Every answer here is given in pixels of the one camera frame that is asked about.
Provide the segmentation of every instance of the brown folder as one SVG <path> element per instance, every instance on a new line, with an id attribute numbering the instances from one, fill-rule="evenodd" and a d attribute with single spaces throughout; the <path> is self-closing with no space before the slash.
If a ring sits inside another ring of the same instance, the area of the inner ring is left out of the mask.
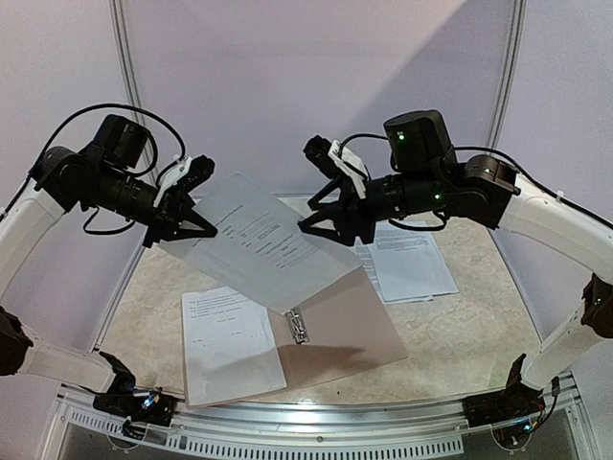
<path id="1" fill-rule="evenodd" d="M 287 384 L 276 394 L 341 379 L 407 357 L 396 328 L 362 267 L 293 310 L 299 311 L 307 343 L 296 343 L 285 315 L 268 312 Z M 253 358 L 255 367 L 257 358 Z M 251 396 L 257 395 L 245 395 L 242 399 Z"/>

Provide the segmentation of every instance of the stack of papers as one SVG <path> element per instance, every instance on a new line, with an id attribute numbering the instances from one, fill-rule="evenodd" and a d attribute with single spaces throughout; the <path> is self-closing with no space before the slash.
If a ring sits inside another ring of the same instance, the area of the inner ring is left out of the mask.
<path id="1" fill-rule="evenodd" d="M 411 222 L 425 226 L 423 221 Z M 352 248 L 386 304 L 430 300 L 434 295 L 458 292 L 432 235 L 412 232 L 381 222 L 371 244 Z"/>

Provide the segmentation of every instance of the ventilation grille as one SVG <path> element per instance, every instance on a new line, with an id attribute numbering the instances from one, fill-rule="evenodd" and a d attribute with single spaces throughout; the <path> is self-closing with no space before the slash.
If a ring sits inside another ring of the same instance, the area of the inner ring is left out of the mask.
<path id="1" fill-rule="evenodd" d="M 72 408 L 69 422 L 100 433 L 122 437 L 121 423 L 110 417 Z M 403 460 L 444 458 L 464 453 L 462 436 L 447 436 L 434 441 L 386 445 L 385 447 L 346 448 L 266 448 L 205 440 L 196 436 L 172 434 L 163 446 L 153 447 L 211 459 L 238 460 Z"/>
<path id="2" fill-rule="evenodd" d="M 70 411 L 69 422 L 73 425 L 90 428 L 99 433 L 120 435 L 119 433 L 122 431 L 122 424 L 111 420 L 110 417 L 92 414 L 75 408 Z"/>

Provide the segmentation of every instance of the white arm segment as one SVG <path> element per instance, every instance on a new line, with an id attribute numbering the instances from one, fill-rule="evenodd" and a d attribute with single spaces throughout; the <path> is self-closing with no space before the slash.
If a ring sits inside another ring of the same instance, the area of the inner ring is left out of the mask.
<path id="1" fill-rule="evenodd" d="M 541 242 L 613 284 L 613 230 L 556 201 L 519 174 L 500 228 Z"/>
<path id="2" fill-rule="evenodd" d="M 98 393 L 106 392 L 115 379 L 113 368 L 102 356 L 56 347 L 27 326 L 23 326 L 23 332 L 34 346 L 28 349 L 17 371 L 19 374 L 32 374 L 84 386 Z"/>
<path id="3" fill-rule="evenodd" d="M 64 214 L 49 194 L 36 191 L 31 182 L 0 222 L 0 298 L 43 235 Z M 24 326 L 23 330 L 34 346 L 28 349 L 20 374 L 34 374 L 99 392 L 108 389 L 115 374 L 103 357 L 55 347 L 30 328 Z"/>
<path id="4" fill-rule="evenodd" d="M 515 179 L 519 196 L 513 196 L 500 227 L 541 242 L 613 284 L 613 231 L 597 220 L 556 201 L 522 175 Z M 524 359 L 522 383 L 543 389 L 591 347 L 604 340 L 581 325 L 575 310 L 537 350 Z"/>
<path id="5" fill-rule="evenodd" d="M 0 222 L 0 299 L 17 270 L 64 210 L 44 190 L 36 191 L 34 181 L 24 190 Z"/>

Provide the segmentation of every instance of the white wall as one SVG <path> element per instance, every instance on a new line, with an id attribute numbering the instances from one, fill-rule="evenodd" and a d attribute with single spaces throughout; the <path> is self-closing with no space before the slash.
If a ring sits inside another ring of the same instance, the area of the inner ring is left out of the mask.
<path id="1" fill-rule="evenodd" d="M 613 6 L 528 2 L 499 148 L 536 178 L 613 219 Z M 537 328 L 549 334 L 580 303 L 590 273 L 536 243 L 496 232 Z M 613 341 L 574 366 L 602 458 L 613 458 Z"/>
<path id="2" fill-rule="evenodd" d="M 380 133 L 409 110 L 438 108 L 455 142 L 486 142 L 512 9 L 506 0 L 125 5 L 144 104 L 217 162 L 204 189 L 241 171 L 275 193 L 325 184 L 302 154 L 310 137 Z M 165 139 L 168 160 L 176 149 Z M 374 175 L 389 173 L 387 143 L 352 149 Z"/>
<path id="3" fill-rule="evenodd" d="M 0 1 L 0 203 L 9 201 L 46 139 L 70 113 L 88 104 L 124 102 L 107 2 Z M 69 126 L 59 142 L 79 149 L 103 113 Z M 142 235 L 85 236 L 76 209 L 36 248 L 2 306 L 43 336 L 87 349 L 109 296 Z M 117 225 L 100 218 L 100 228 Z M 30 376 L 0 379 L 0 457 L 34 458 L 57 392 Z"/>

